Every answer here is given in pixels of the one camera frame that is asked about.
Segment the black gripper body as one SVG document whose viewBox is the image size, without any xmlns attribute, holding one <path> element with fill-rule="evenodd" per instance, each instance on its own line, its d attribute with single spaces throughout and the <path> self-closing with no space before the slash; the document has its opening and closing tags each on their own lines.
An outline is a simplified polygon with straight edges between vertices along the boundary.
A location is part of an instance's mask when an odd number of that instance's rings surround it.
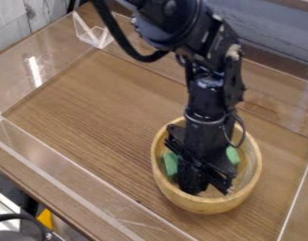
<svg viewBox="0 0 308 241">
<path fill-rule="evenodd" d="M 234 176 L 236 165 L 229 158 L 229 149 L 237 149 L 244 140 L 241 135 L 233 142 L 233 126 L 244 122 L 234 111 L 216 120 L 198 120 L 185 113 L 185 124 L 166 126 L 165 146 L 178 157 L 178 176 Z"/>
</svg>

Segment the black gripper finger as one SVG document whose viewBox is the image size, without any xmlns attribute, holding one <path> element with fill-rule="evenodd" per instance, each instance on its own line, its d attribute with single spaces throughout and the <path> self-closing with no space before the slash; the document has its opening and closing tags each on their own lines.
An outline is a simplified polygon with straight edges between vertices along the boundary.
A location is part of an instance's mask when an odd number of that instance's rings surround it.
<svg viewBox="0 0 308 241">
<path fill-rule="evenodd" d="M 208 169 L 181 160 L 177 170 L 177 184 L 185 193 L 196 196 L 208 188 Z"/>
<path fill-rule="evenodd" d="M 236 168 L 229 168 L 228 173 L 222 173 L 213 168 L 206 169 L 208 185 L 212 185 L 222 195 L 232 193 L 232 180 L 236 177 Z"/>
</svg>

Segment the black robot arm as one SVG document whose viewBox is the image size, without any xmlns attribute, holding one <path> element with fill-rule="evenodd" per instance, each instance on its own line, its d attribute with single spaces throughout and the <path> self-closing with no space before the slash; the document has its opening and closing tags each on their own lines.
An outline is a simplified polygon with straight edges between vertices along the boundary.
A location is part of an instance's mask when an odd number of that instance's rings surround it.
<svg viewBox="0 0 308 241">
<path fill-rule="evenodd" d="M 90 0 L 124 52 L 140 62 L 173 53 L 185 69 L 188 101 L 182 126 L 165 127 L 165 146 L 177 157 L 176 182 L 196 195 L 213 186 L 229 194 L 237 175 L 226 150 L 233 126 L 242 120 L 234 106 L 244 100 L 241 45 L 226 20 L 212 12 L 206 0 L 116 0 L 133 13 L 140 37 L 156 48 L 142 55 L 132 46 L 105 0 Z"/>
</svg>

